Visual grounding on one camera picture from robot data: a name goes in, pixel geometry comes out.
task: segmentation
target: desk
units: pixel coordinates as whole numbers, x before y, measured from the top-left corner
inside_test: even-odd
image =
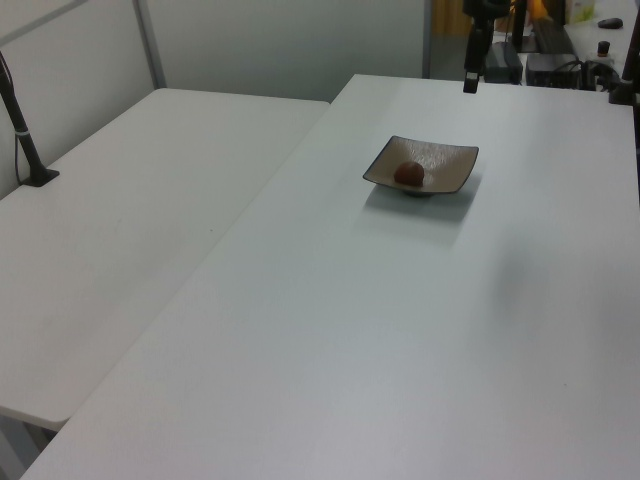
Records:
[[[374,187],[394,134],[478,164]],[[354,77],[24,479],[636,478],[635,168],[606,95]]]
[[[0,414],[59,429],[326,108],[159,90],[3,199]]]
[[[606,40],[611,43],[610,53],[615,60],[615,69],[622,75],[637,13],[638,7],[635,0],[598,0],[594,20],[565,25],[578,58],[585,60],[587,54],[598,50],[598,42]],[[598,28],[600,20],[612,17],[621,18],[624,21],[623,28],[620,30]]]

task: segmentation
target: white wall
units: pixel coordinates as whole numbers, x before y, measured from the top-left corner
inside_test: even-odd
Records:
[[[422,74],[425,0],[141,1],[172,88],[332,101],[355,73]]]
[[[153,90],[132,0],[90,0],[0,49],[45,165]],[[0,104],[0,198],[16,186],[13,127]]]

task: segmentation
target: metal stand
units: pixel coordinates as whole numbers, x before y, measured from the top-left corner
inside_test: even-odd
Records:
[[[13,83],[11,82],[9,72],[5,68],[4,62],[2,62],[2,69],[0,69],[0,95],[2,95],[2,100],[4,101],[5,107],[7,107],[11,123],[13,123],[13,128],[16,131],[16,135],[18,136],[20,145],[22,145],[22,150],[31,169],[30,177],[27,178],[23,184],[32,187],[42,187],[60,175],[60,173],[55,170],[47,170],[40,161],[40,156],[27,128],[27,123],[22,116],[22,111],[20,110],[13,89]]]
[[[640,10],[636,15],[636,23],[633,27],[627,60],[624,63],[620,84],[609,93],[609,103],[616,105],[633,105],[633,97],[636,86],[638,55],[640,54]]]

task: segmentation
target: cable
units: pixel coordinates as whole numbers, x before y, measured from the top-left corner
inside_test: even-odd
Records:
[[[504,41],[505,41],[505,43],[509,41],[509,26],[511,25],[511,16],[516,11],[516,3],[518,3],[518,1],[519,0],[514,0],[511,3],[511,7],[509,8],[509,15],[507,16],[507,28],[504,31]]]
[[[15,157],[14,157],[14,165],[16,168],[16,180],[18,181],[18,185],[22,185],[22,181],[20,180],[20,172],[18,172],[18,135],[14,135],[15,137]]]

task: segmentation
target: black pole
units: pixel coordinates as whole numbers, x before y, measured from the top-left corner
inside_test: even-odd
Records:
[[[633,34],[631,35],[631,42],[629,43],[629,51],[627,52],[627,59],[624,63],[620,85],[609,93],[609,103],[616,105],[631,105],[633,103],[633,82],[638,66],[638,54],[640,54],[640,10],[638,10],[636,14],[636,23],[633,27]]]
[[[55,170],[47,170],[40,161],[40,156],[31,138],[31,133],[29,133],[27,123],[20,110],[20,105],[18,105],[13,83],[9,78],[9,72],[5,67],[3,63],[0,69],[0,95],[2,95],[2,100],[11,118],[11,123],[13,123],[13,128],[16,131],[18,140],[20,140],[20,145],[22,145],[22,150],[31,169],[31,176],[22,183],[32,187],[41,187],[57,177],[59,173]]]
[[[524,22],[527,17],[526,0],[516,0],[515,11],[513,14],[513,34],[511,35],[511,43],[516,50],[522,48],[522,38],[524,36]]]

